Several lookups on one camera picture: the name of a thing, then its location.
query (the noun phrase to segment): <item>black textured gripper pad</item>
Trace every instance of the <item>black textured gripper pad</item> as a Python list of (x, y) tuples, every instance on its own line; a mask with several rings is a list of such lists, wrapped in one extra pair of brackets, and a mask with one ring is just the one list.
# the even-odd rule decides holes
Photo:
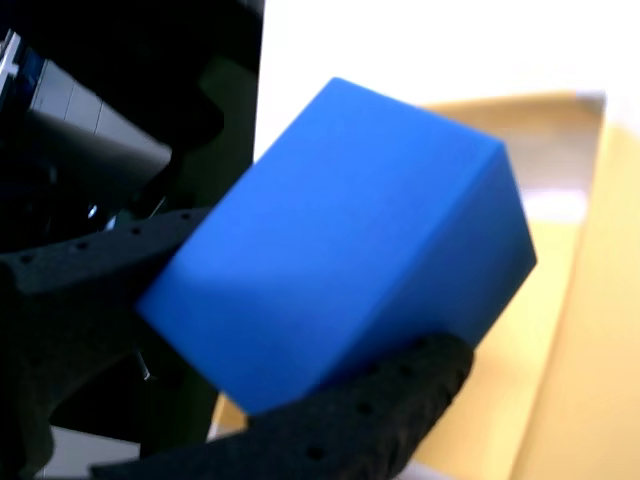
[(370, 372), (251, 419), (240, 434), (97, 467), (99, 480), (387, 480), (467, 378), (473, 351), (433, 335)]
[(209, 211), (0, 255), (0, 479), (46, 464), (51, 412), (135, 349), (133, 302)]

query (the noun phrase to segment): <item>blue foam block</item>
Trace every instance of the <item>blue foam block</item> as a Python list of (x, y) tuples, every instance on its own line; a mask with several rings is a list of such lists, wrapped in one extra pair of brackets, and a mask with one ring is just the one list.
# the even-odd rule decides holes
[(501, 141), (334, 79), (137, 308), (258, 413), (422, 334), (476, 345), (535, 261)]

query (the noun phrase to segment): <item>white wall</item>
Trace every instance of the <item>white wall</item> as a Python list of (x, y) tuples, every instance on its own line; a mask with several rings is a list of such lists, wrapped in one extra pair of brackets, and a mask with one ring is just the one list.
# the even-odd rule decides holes
[(628, 0), (267, 0), (256, 157), (333, 76), (422, 105), (624, 83), (621, 69), (637, 68), (634, 11)]
[(87, 477), (89, 467), (137, 458), (137, 444), (79, 433), (65, 428), (53, 429), (56, 446), (53, 458), (38, 477)]

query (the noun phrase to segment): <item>perforated black foam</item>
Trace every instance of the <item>perforated black foam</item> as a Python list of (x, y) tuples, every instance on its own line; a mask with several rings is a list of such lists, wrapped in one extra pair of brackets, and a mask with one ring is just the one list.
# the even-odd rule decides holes
[(473, 352), (434, 335), (341, 386), (251, 420), (245, 433), (93, 469), (100, 480), (388, 480), (467, 378)]
[(46, 464), (49, 415), (134, 350), (133, 301), (208, 211), (0, 255), (0, 472)]

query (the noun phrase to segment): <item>blue cube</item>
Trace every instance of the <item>blue cube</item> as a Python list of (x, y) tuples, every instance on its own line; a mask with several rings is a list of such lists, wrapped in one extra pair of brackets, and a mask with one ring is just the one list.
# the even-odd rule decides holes
[(137, 309), (256, 414), (428, 333), (477, 345), (535, 262), (500, 140), (334, 79)]

